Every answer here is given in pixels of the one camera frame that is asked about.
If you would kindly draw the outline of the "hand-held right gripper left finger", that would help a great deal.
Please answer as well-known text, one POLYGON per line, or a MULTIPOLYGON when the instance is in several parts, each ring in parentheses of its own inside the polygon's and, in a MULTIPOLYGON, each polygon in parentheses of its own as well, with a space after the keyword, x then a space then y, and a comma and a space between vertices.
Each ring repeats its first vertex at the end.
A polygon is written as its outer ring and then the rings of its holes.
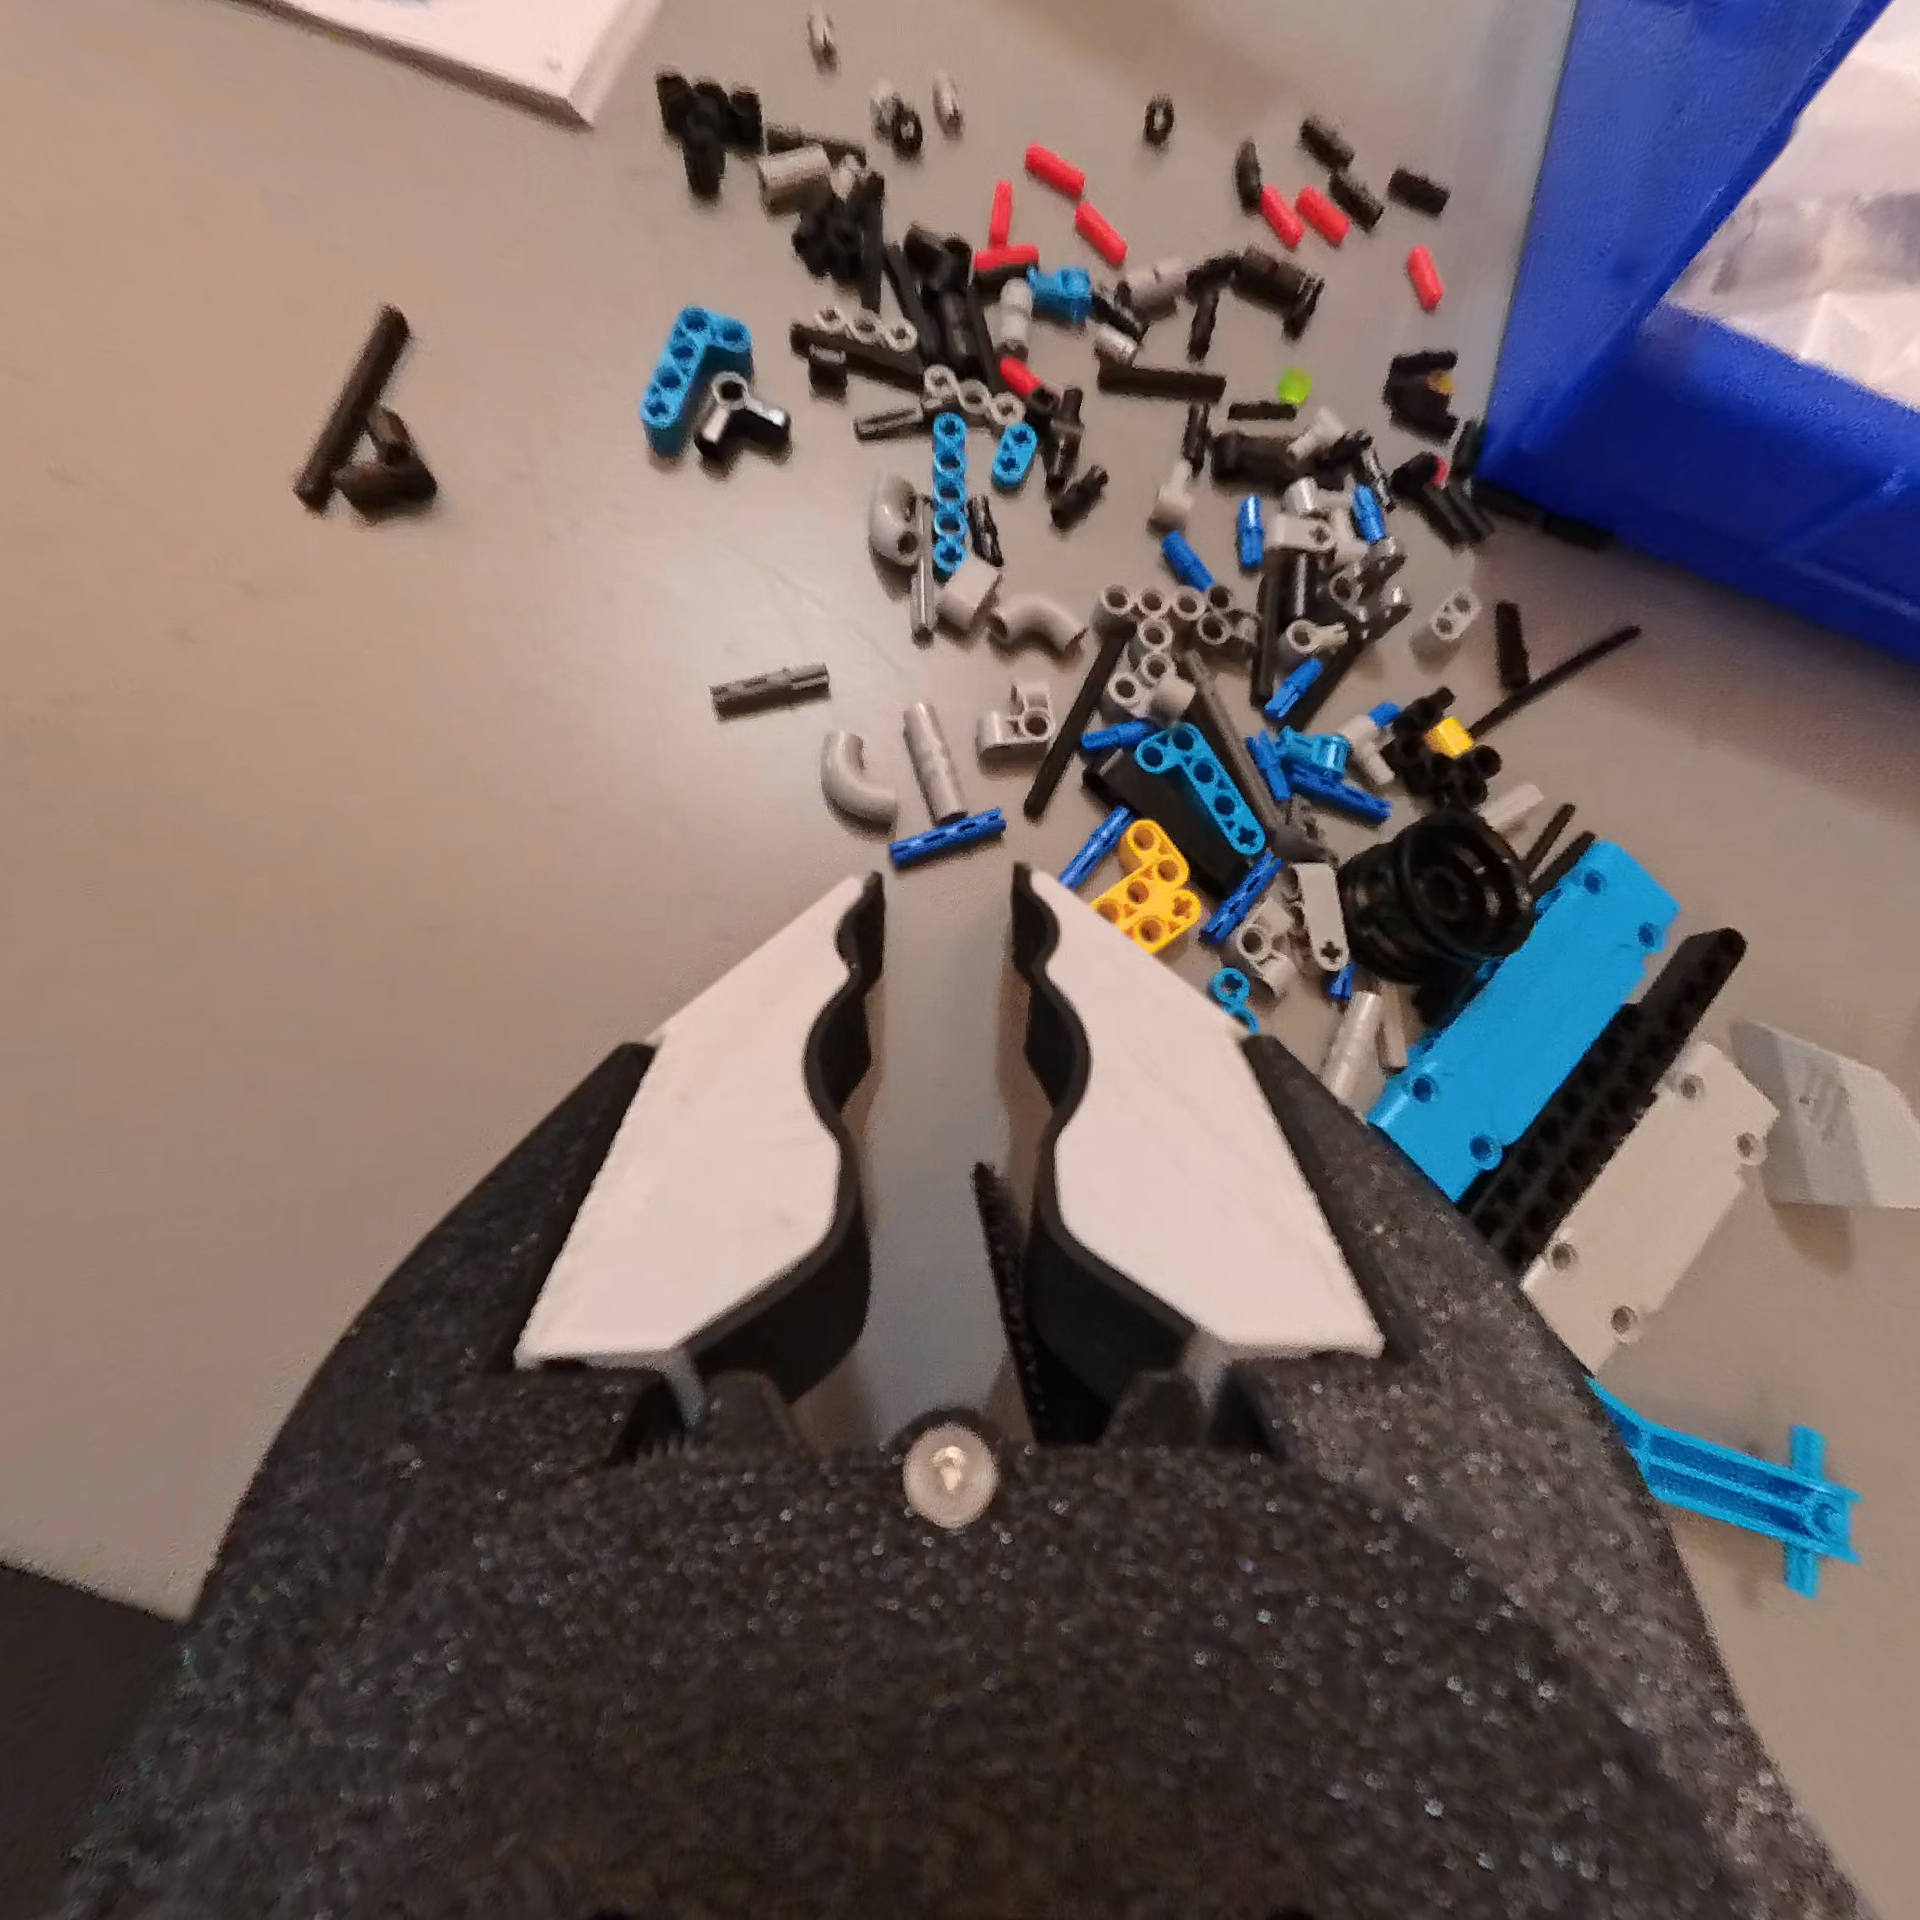
POLYGON ((836 1367, 864 1325, 845 1105, 868 1069, 879 876, 851 876, 648 1042, 515 1367, 836 1367))

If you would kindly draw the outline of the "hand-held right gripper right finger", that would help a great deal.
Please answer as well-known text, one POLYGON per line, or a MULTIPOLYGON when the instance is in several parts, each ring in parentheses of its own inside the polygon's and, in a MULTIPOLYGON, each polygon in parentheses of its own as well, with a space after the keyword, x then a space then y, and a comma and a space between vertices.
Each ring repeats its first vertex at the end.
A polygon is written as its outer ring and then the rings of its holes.
POLYGON ((1046 1093, 1035 1325, 1065 1361, 1378 1360, 1383 1332, 1256 1069, 1279 1049, 1017 865, 1046 1093))

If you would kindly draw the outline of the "pile of small brick parts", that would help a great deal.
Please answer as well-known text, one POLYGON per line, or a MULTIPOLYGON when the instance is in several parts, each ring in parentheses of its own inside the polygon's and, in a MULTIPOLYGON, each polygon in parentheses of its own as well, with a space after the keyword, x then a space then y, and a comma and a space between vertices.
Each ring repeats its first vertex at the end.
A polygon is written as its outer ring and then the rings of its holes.
POLYGON ((1211 995, 1256 1031, 1254 995, 1282 1000, 1318 972, 1345 1015, 1329 1055, 1333 1090, 1358 1077, 1358 1045, 1383 1071, 1401 995, 1427 1024, 1474 995, 1497 963, 1405 985, 1358 972, 1338 916, 1334 868, 1406 822, 1463 808, 1509 844, 1541 798, 1490 794, 1499 756, 1453 717, 1436 686, 1329 729, 1327 706, 1356 662, 1406 613, 1405 540, 1418 515, 1450 551, 1493 537, 1490 507, 1524 504, 1475 479, 1480 425, 1453 417, 1453 353, 1406 353, 1383 368, 1380 401, 1427 444, 1383 468, 1378 438, 1316 413, 1302 374, 1273 400, 1230 400, 1209 366, 1218 305, 1246 301, 1297 341, 1327 292, 1318 274, 1262 244, 1127 265, 1118 230, 1086 204, 1084 173, 1030 146, 1025 173, 1075 204, 1075 231, 1119 271, 1098 283, 1080 265, 1048 265, 1011 238, 1017 185, 995 179, 986 241, 933 230, 886 230, 886 176, 863 142, 767 123, 754 157, 767 212, 792 216, 792 256, 813 278, 854 295, 789 326, 815 396, 875 380, 906 396, 854 421, 863 444, 925 442, 925 473, 882 473, 868 548, 908 586, 912 638, 986 634, 1004 652, 1086 658, 1091 683, 1068 702, 1048 683, 1017 683, 975 721, 983 768, 1031 768, 1035 819, 1072 757, 1107 799, 1100 829, 1068 861, 1078 887, 1118 859, 1132 819, 1156 819, 1189 859, 1206 922, 1185 941, 1218 954, 1211 995), (1057 537, 1107 498, 1111 470, 1084 454, 1084 388, 1031 366, 1031 326, 1086 333, 1104 396, 1183 404, 1183 449, 1147 515, 1167 582, 1104 589, 1086 618, 1055 598, 1005 589, 994 501, 1046 491, 1057 537), (1173 781, 1136 768, 1150 733, 1197 725, 1262 818, 1268 852, 1233 857, 1173 781))

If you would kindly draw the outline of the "grey desk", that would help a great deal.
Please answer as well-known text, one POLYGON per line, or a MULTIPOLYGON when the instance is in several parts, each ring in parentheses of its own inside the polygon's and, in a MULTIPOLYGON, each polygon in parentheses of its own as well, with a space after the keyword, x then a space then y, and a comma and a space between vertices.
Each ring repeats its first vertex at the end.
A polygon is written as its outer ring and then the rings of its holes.
POLYGON ((1423 324, 1389 230, 1301 349, 1230 301, 1233 391, 1287 364, 1345 417, 1392 353, 1499 353, 1572 5, 667 5, 595 130, 244 5, 3 5, 3 1555, 182 1610, 302 1385, 403 1255, 614 1045, 644 1038, 882 846, 821 790, 829 725, 925 822, 932 698, 1004 846, 888 886, 863 1139, 875 1307, 813 1395, 879 1437, 1004 1354, 967 1170, 1031 1117, 1004 969, 1011 859, 973 718, 1035 658, 914 643, 864 545, 908 449, 807 391, 836 288, 752 162, 696 204, 656 72, 868 130, 949 72, 962 135, 888 168, 888 225, 979 231, 1030 142, 1142 262, 1262 234, 1233 207, 1302 110, 1366 179, 1453 185, 1423 324), (383 305, 383 404, 436 476, 368 522, 295 479, 383 305), (754 333, 789 452, 649 452, 687 305, 754 333), (711 683, 829 695, 716 718, 711 683))

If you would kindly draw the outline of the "yellow angled beam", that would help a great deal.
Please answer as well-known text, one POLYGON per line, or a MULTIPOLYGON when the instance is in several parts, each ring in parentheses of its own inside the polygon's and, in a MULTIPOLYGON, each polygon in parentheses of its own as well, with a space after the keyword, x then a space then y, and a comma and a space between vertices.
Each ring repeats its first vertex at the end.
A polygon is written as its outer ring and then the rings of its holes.
POLYGON ((1156 819, 1132 819, 1118 844, 1119 879, 1091 913, 1150 958, 1183 944, 1206 922, 1189 859, 1156 819))

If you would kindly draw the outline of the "black wheel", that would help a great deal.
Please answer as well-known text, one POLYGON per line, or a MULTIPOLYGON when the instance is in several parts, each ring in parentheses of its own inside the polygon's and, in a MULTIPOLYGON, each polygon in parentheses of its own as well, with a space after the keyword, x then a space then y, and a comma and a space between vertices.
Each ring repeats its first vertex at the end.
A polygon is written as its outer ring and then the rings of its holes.
POLYGON ((1539 899, 1511 844, 1480 815, 1447 808, 1334 868, 1348 959, 1398 985, 1511 958, 1539 899))

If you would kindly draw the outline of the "long blue panel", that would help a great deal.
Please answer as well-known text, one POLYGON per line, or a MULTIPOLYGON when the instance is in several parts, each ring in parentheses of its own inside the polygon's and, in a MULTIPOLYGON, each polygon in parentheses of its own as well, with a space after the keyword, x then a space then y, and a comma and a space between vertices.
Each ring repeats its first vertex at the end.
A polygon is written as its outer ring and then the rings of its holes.
POLYGON ((1383 1081, 1367 1125, 1450 1202, 1522 1139, 1641 985, 1677 903, 1625 848, 1592 844, 1541 899, 1533 936, 1383 1081))

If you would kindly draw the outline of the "light grey flat panel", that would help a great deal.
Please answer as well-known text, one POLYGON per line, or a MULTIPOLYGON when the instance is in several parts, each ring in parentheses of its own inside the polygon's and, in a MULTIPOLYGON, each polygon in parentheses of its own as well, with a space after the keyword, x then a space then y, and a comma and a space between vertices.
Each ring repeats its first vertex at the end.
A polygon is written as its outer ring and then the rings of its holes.
POLYGON ((1767 1160, 1779 1112, 1694 1042, 1522 1278, 1536 1313, 1597 1375, 1665 1309, 1767 1160))

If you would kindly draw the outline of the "blue cross-shaped bar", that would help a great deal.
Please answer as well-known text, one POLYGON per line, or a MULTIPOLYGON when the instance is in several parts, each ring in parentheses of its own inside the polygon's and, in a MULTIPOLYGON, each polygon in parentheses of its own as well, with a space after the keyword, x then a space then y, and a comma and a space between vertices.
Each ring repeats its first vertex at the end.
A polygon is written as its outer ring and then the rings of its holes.
POLYGON ((1853 1538, 1859 1494, 1830 1475, 1821 1431, 1792 1423, 1786 1460, 1770 1460, 1656 1423, 1597 1378, 1586 1378, 1586 1389, 1648 1495, 1779 1546, 1783 1581, 1792 1594, 1812 1600, 1824 1564, 1859 1564, 1853 1538))

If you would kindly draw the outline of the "white triangular panel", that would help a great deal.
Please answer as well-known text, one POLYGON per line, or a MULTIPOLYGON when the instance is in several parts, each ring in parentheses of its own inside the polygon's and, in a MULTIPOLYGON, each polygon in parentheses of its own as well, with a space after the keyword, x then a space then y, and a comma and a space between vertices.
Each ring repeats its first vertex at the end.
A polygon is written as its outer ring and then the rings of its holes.
POLYGON ((1918 1211, 1918 1113, 1883 1071, 1747 1020, 1731 1049, 1777 1112, 1760 1165, 1773 1205, 1918 1211))

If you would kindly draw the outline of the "black angle connector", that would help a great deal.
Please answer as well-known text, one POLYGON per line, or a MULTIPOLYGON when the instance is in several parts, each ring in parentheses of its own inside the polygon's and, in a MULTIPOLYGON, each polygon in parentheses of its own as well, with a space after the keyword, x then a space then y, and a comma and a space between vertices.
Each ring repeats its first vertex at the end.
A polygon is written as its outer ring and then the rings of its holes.
POLYGON ((426 513, 442 488, 413 427, 389 404, 371 404, 354 459, 332 468, 332 493, 368 522, 426 513))

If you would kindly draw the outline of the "black axle rod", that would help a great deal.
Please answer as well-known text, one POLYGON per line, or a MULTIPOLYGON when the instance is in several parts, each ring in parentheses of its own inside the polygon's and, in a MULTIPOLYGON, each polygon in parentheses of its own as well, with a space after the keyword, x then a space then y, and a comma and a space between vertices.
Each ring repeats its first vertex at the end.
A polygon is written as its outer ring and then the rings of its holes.
POLYGON ((337 493, 332 473, 346 468, 354 449, 368 435, 371 409, 395 380, 409 342, 409 317, 398 306, 383 305, 295 479, 295 498, 308 513, 324 513, 331 507, 337 493))

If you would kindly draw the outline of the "blue plastic bin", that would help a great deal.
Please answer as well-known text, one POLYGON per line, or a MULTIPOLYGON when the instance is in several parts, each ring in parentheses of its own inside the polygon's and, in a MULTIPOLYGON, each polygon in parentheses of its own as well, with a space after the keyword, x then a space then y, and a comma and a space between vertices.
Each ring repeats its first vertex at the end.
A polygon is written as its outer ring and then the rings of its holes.
POLYGON ((1918 662, 1918 409, 1668 301, 1883 5, 1577 5, 1480 470, 1918 662))

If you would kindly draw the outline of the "black T-shaped beam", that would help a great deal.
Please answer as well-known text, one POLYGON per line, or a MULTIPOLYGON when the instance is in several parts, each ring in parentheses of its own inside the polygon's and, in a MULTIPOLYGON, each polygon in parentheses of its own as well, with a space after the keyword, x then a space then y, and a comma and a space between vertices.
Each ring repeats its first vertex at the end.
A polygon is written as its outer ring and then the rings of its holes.
POLYGON ((684 153, 687 190, 696 204, 716 204, 723 196, 733 157, 754 162, 767 150, 767 123, 754 84, 659 68, 656 102, 662 130, 684 153))

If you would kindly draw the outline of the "open instruction booklet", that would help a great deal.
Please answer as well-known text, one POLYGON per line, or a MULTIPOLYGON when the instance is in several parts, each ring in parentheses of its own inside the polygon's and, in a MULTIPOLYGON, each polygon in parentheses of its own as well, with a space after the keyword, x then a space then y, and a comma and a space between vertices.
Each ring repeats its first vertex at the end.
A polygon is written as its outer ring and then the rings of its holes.
POLYGON ((255 5, 413 68, 595 127, 659 5, 255 5))

